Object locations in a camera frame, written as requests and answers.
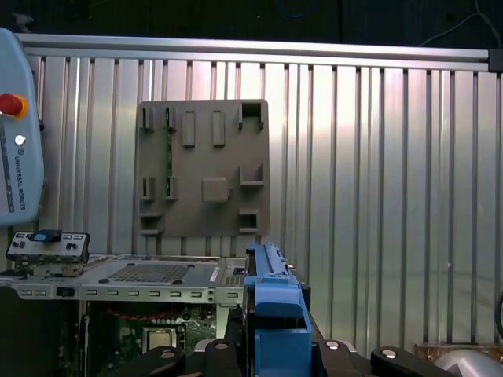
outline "green circuit board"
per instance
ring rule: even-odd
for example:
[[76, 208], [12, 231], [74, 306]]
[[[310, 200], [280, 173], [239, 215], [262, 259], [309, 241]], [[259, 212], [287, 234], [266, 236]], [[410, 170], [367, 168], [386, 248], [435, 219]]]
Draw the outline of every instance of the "green circuit board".
[[199, 341], [216, 336], [214, 306], [151, 304], [102, 306], [91, 313], [89, 376], [104, 377], [159, 345], [176, 345], [190, 355]]

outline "screw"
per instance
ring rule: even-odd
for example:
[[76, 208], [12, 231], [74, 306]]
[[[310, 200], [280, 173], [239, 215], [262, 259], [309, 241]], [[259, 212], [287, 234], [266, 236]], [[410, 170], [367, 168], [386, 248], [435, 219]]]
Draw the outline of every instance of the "screw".
[[23, 135], [17, 135], [14, 138], [14, 142], [16, 143], [16, 145], [18, 147], [20, 147], [21, 145], [23, 145], [25, 141], [26, 141], [26, 137], [24, 137]]
[[170, 351], [164, 352], [162, 355], [160, 355], [163, 359], [171, 359], [174, 356], [174, 353]]
[[331, 350], [338, 350], [340, 347], [338, 342], [333, 341], [327, 342], [325, 345]]
[[392, 351], [392, 350], [383, 350], [381, 352], [383, 354], [384, 357], [386, 357], [387, 359], [396, 359], [396, 352]]

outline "red emergency stop button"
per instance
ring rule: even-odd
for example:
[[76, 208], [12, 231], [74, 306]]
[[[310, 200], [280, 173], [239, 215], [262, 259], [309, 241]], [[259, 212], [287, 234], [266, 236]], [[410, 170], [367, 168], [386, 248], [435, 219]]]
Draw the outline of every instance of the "red emergency stop button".
[[28, 101], [14, 94], [0, 94], [0, 112], [22, 118], [28, 111]]

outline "universal robots logo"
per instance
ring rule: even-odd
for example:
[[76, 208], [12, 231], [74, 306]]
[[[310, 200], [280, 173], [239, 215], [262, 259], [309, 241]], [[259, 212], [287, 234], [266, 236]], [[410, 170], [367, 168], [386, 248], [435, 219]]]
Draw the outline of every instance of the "universal robots logo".
[[[18, 150], [17, 154], [22, 156], [24, 154], [24, 150], [23, 149]], [[17, 179], [17, 192], [19, 195], [19, 204], [20, 204], [21, 210], [25, 210], [26, 203], [24, 202], [23, 174], [21, 173], [20, 157], [16, 156], [14, 158], [14, 161], [16, 163], [16, 179]]]

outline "corrugated metal wall panel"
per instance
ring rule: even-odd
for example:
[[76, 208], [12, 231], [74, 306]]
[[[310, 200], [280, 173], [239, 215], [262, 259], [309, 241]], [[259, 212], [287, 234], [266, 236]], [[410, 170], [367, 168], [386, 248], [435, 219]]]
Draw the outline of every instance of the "corrugated metal wall panel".
[[495, 340], [501, 77], [407, 60], [386, 68], [371, 53], [364, 58], [382, 66], [358, 65], [361, 56], [344, 66], [43, 51], [28, 49], [46, 125], [47, 194], [35, 226], [90, 232], [94, 253], [244, 255], [261, 239], [136, 234], [135, 108], [265, 98], [272, 200], [262, 240], [309, 281], [324, 335], [362, 353]]

